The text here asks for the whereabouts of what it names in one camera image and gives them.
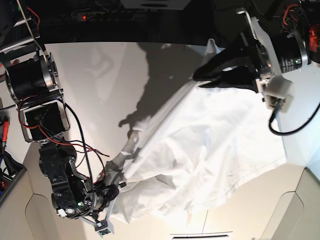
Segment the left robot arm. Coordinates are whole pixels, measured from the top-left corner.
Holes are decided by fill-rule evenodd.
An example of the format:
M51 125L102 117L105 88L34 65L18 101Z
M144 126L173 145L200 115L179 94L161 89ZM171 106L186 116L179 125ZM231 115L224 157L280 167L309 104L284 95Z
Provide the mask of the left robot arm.
M259 19L271 20L279 0L266 11L253 16L240 7L236 10L244 28L232 43L211 57L193 73L203 88L237 88L280 97L292 86L283 75L320 62L320 2L302 0L285 5L277 18L278 34L268 34Z

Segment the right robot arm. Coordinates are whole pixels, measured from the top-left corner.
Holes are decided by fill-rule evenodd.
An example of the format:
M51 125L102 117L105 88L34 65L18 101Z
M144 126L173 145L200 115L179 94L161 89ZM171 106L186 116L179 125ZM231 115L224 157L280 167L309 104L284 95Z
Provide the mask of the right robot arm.
M122 184L103 169L97 178L77 169L77 147L93 152L84 139L66 140L70 129L57 65L40 39L35 13L21 0L0 3L0 65L14 101L26 142L39 143L39 167L50 181L58 216L102 224L111 213Z

